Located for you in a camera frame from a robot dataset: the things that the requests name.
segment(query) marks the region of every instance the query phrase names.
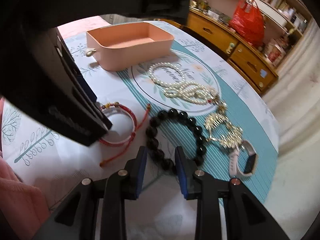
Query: blue gripper pad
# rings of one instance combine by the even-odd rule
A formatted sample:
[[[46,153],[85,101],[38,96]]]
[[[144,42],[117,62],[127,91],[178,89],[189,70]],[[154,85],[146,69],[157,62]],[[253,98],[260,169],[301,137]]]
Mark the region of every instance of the blue gripper pad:
[[[147,148],[143,149],[143,154],[141,156],[140,166],[138,167],[138,174],[137,174],[137,188],[136,188],[136,198],[139,197],[141,191],[142,191],[142,183],[143,183],[143,177],[144,177],[144,171],[146,169],[147,164]]]
[[[187,197],[188,197],[187,177],[186,177],[186,173],[184,171],[181,157],[179,155],[179,151],[177,149],[175,150],[175,153],[174,153],[174,159],[175,159],[176,168],[177,168],[177,175],[178,175],[178,179],[179,179],[180,190],[181,190],[181,193],[183,194],[184,198],[187,199]]]

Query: smartwatch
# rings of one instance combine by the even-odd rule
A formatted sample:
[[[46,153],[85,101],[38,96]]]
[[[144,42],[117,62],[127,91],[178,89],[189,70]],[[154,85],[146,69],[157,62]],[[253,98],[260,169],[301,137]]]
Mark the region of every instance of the smartwatch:
[[[240,149],[236,147],[233,152],[229,154],[230,160],[229,160],[229,175],[230,177],[238,177],[238,178],[245,178],[250,177],[252,174],[254,174],[254,171],[257,166],[258,162],[258,154],[256,153],[255,149],[253,148],[252,144],[247,141],[243,140],[241,142],[241,145],[245,148],[246,152],[248,153],[248,159],[247,163],[245,165],[244,171],[242,172],[239,169],[238,165],[238,158],[240,155]]]

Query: cabinet drawer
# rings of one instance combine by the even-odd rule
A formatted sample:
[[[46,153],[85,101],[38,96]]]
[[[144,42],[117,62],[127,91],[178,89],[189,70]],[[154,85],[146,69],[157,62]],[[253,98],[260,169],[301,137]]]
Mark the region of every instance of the cabinet drawer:
[[[270,69],[242,43],[236,47],[230,59],[239,66],[261,91],[265,91],[268,85],[276,80],[276,76]]]
[[[222,28],[193,13],[189,13],[187,27],[210,41],[224,53],[226,53],[230,43],[233,43],[234,46],[238,43],[235,37]]]
[[[227,60],[230,66],[232,66],[248,83],[252,88],[258,93],[261,94],[260,89],[253,83],[253,81],[230,59]]]

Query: screw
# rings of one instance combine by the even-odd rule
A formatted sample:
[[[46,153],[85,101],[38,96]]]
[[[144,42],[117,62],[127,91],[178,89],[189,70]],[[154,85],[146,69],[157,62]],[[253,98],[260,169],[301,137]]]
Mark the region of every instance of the screw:
[[[198,177],[201,177],[204,175],[204,171],[203,170],[196,170],[195,171],[195,174],[198,176]]]
[[[89,185],[91,183],[91,179],[85,178],[81,181],[82,185]]]
[[[128,174],[128,172],[126,170],[119,170],[118,171],[119,176],[126,176],[127,174]]]
[[[231,183],[235,186],[238,186],[238,185],[240,185],[241,181],[237,178],[233,178],[233,179],[231,179]]]

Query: white loop handle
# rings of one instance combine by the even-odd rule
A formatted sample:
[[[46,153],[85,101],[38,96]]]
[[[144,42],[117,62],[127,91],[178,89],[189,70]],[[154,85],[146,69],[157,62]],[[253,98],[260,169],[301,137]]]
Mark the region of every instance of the white loop handle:
[[[87,57],[91,57],[95,52],[97,52],[94,48],[86,48],[84,53]]]

